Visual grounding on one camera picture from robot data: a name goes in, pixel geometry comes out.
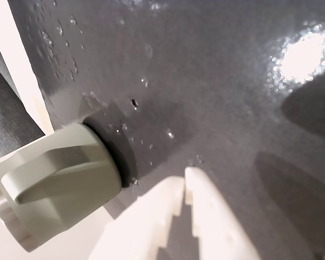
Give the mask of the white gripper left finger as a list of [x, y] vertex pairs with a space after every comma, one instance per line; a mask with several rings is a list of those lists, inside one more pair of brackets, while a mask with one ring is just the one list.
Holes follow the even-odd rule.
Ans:
[[183, 177], [171, 176], [138, 197], [105, 226], [89, 259], [156, 259], [180, 215], [184, 187]]

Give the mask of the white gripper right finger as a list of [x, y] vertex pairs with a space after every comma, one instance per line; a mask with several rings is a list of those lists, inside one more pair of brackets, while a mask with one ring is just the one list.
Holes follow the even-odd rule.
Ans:
[[185, 204], [191, 207], [199, 259], [260, 259], [222, 194], [197, 167], [185, 168]]

